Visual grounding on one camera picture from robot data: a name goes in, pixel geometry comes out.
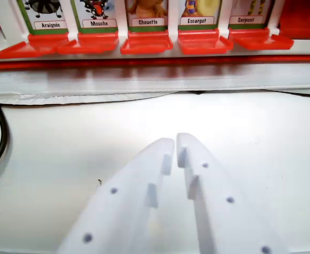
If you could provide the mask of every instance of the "cartoon fly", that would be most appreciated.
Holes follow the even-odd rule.
[[[102,17],[104,19],[108,18],[104,11],[109,9],[108,0],[80,0],[80,2],[85,3],[86,12],[91,12],[93,16],[91,18],[93,20],[97,19],[97,17]]]
[[[40,17],[40,14],[52,13],[56,13],[56,17],[58,18],[62,17],[60,14],[58,14],[59,9],[62,12],[59,0],[24,0],[24,4],[26,5],[26,10],[33,9],[35,12],[37,12],[37,18]]]

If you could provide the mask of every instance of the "chouette label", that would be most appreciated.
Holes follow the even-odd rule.
[[[115,0],[71,0],[77,28],[81,33],[117,31]]]
[[[31,34],[63,34],[68,32],[59,0],[17,0],[17,3]]]
[[[222,0],[181,0],[179,30],[217,28],[221,4]]]
[[[168,29],[167,0],[126,0],[128,29],[154,32]]]
[[[272,0],[234,0],[229,28],[262,29],[271,13]]]

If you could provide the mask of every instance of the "green card border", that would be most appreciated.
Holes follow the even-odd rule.
[[[32,23],[28,17],[27,11],[24,8],[22,0],[17,0],[20,11],[22,13],[23,19],[26,22],[28,30],[33,35],[46,35],[46,34],[65,34],[68,33],[68,29],[46,29],[46,30],[35,30],[32,26]]]
[[[265,24],[229,24],[231,29],[263,29],[266,27]]]
[[[114,27],[114,28],[82,28],[80,24],[79,16],[77,14],[75,0],[70,0],[70,2],[71,2],[72,10],[74,12],[77,29],[79,30],[80,33],[114,33],[118,31],[117,27]]]

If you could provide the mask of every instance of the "red plastic base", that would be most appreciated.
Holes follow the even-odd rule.
[[[65,45],[58,47],[61,55],[70,54],[101,54],[106,51],[113,51],[118,45],[118,35],[115,33],[79,33],[79,40],[72,40]]]
[[[281,36],[269,36],[269,29],[231,29],[229,28],[229,40],[236,42],[248,50],[279,50],[290,49],[294,41]]]
[[[159,54],[172,49],[173,44],[164,32],[128,33],[128,39],[121,47],[123,55]]]
[[[234,47],[233,42],[218,36],[218,29],[179,31],[177,42],[185,55],[225,54]]]
[[[285,1],[280,17],[280,35],[310,40],[310,1]]]
[[[57,52],[57,48],[68,41],[68,34],[28,35],[29,43],[20,42],[0,51],[0,59],[32,58]]]

